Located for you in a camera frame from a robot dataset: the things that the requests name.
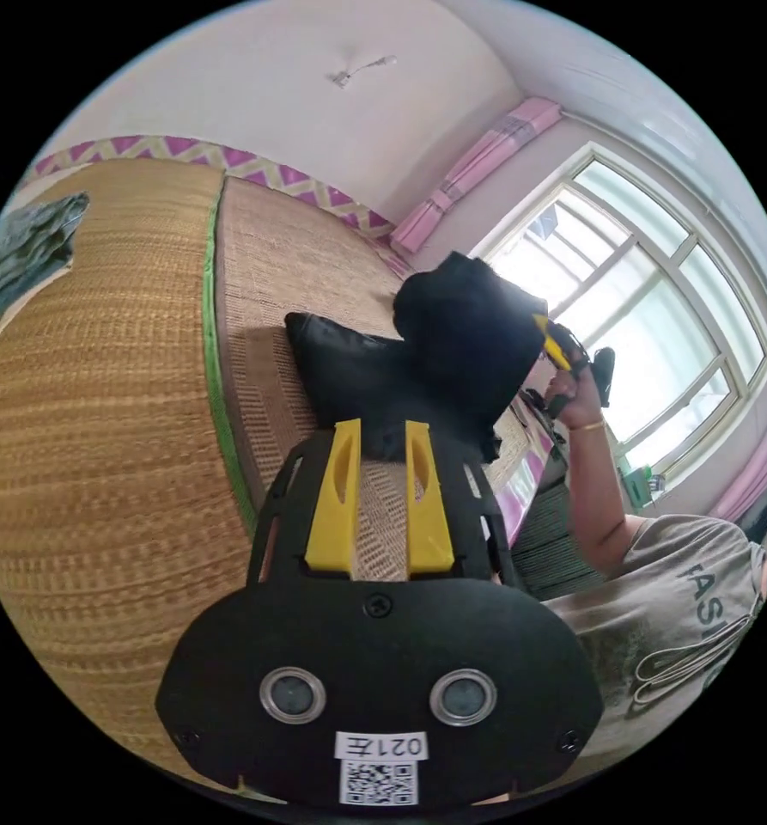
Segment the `pink zigzag border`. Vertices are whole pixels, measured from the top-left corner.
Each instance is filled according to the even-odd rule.
[[[90,163],[97,163],[104,160],[152,158],[153,156],[149,150],[143,150],[137,154],[134,153],[135,147],[137,147],[137,145],[141,141],[149,139],[160,140],[165,144],[171,156],[170,158],[162,159],[175,160],[180,162],[209,164],[209,153],[207,151],[204,151],[203,154],[195,155],[194,157],[187,160],[181,156],[183,156],[187,151],[196,149],[198,147],[201,150],[214,149],[219,152],[220,156],[222,156],[223,164],[214,163],[213,165],[217,167],[222,167],[222,171],[225,174],[228,174],[231,169],[241,166],[245,163],[259,160],[262,163],[269,163],[274,166],[284,186],[295,186],[301,183],[305,183],[307,181],[312,181],[315,185],[322,186],[327,192],[331,206],[340,208],[351,207],[352,205],[356,205],[357,207],[356,210],[350,209],[350,211],[348,212],[341,210],[341,212],[336,214],[335,217],[340,218],[340,220],[342,220],[343,223],[347,224],[350,228],[352,228],[353,230],[357,231],[360,235],[362,235],[364,237],[364,240],[369,242],[370,245],[375,248],[375,251],[378,252],[381,258],[384,259],[387,265],[400,278],[403,278],[407,274],[411,273],[410,267],[408,267],[405,261],[403,261],[399,257],[399,255],[397,255],[397,253],[394,252],[393,249],[391,249],[389,235],[391,234],[391,231],[394,229],[394,226],[393,224],[388,222],[382,215],[362,206],[361,204],[356,204],[356,201],[354,201],[349,195],[345,194],[344,192],[341,192],[334,186],[328,186],[320,183],[320,181],[317,181],[310,175],[307,175],[306,173],[301,172],[298,169],[292,168],[282,163],[276,163],[270,160],[269,158],[264,158],[262,156],[255,155],[253,152],[233,149],[230,146],[223,146],[221,144],[215,144],[211,141],[204,141],[194,137],[175,137],[171,135],[125,135],[116,138],[107,137],[98,141],[88,140],[81,144],[71,146],[68,149],[59,150],[57,152],[54,152],[52,155],[45,156],[38,160],[23,176],[17,188],[21,189],[27,184],[32,183],[35,180],[40,180],[41,178],[46,177],[49,174],[54,174],[55,172],[59,172],[67,168],[75,168],[79,165],[84,166]],[[100,152],[100,149],[105,144],[110,144],[110,148],[113,150],[115,156],[103,156],[103,153]],[[249,180],[250,182],[256,183],[260,186],[270,185],[269,181],[266,179],[262,171],[242,176],[237,175],[237,177],[242,177],[243,180]],[[310,205],[320,207],[320,204],[317,203],[317,199],[310,191],[300,192],[296,195],[290,192],[286,193],[291,194],[291,197],[295,197],[299,200],[309,203]],[[358,212],[363,213],[366,219],[368,220],[368,230],[389,229],[389,231],[385,231],[383,235],[370,235],[367,231],[364,230],[364,228],[361,227]]]

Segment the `bracelet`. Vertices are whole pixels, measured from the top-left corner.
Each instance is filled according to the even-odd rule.
[[[606,427],[605,421],[596,421],[594,424],[587,424],[583,427],[576,427],[574,430],[570,430],[570,433],[573,432],[584,432],[586,430],[600,430],[601,427]]]

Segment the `yellow plastic part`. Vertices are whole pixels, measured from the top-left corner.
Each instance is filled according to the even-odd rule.
[[[415,497],[415,478],[423,495]],[[406,422],[406,567],[409,578],[446,573],[454,564],[452,539],[441,499],[429,425]]]
[[[308,535],[306,564],[351,575],[360,509],[360,419],[340,421]]]
[[[561,370],[569,372],[572,369],[572,364],[569,359],[563,354],[560,345],[549,335],[549,319],[545,315],[534,315],[535,323],[538,324],[538,329],[544,334],[544,349],[550,360]]]

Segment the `camera lens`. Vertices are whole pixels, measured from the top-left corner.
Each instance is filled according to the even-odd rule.
[[[454,670],[432,688],[429,706],[435,718],[453,727],[466,727],[486,719],[495,709],[495,683],[479,670]]]
[[[326,689],[300,668],[279,668],[260,684],[260,702],[269,716],[285,724],[305,724],[326,707]]]

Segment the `person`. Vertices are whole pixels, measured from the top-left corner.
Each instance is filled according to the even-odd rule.
[[[658,736],[721,672],[767,597],[767,550],[736,525],[626,514],[591,370],[577,380],[558,372],[545,397],[561,394],[572,530],[606,580],[544,604],[581,640],[605,710],[569,771],[528,797],[581,782]]]

